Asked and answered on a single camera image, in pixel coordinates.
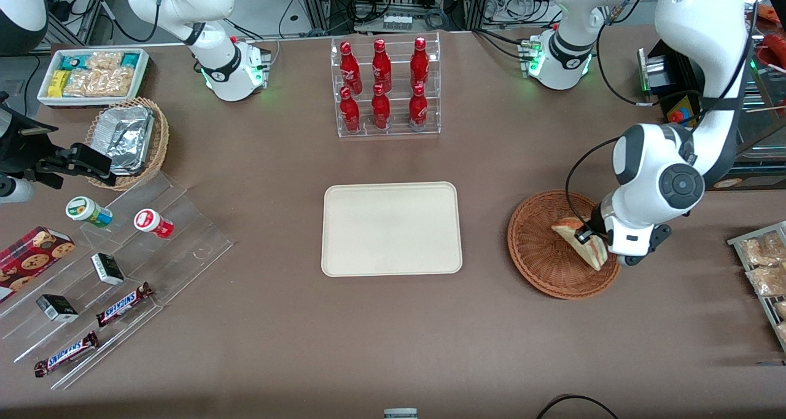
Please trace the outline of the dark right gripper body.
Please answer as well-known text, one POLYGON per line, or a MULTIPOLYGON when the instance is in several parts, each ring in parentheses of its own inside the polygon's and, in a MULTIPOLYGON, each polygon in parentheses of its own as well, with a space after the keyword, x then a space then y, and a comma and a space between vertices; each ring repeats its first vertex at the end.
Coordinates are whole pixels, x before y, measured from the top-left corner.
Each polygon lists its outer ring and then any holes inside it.
POLYGON ((42 159, 56 155, 49 133, 58 131, 53 125, 43 124, 20 114, 6 105, 9 95, 1 95, 1 108, 10 115, 9 124, 1 137, 1 171, 18 174, 34 169, 42 159))

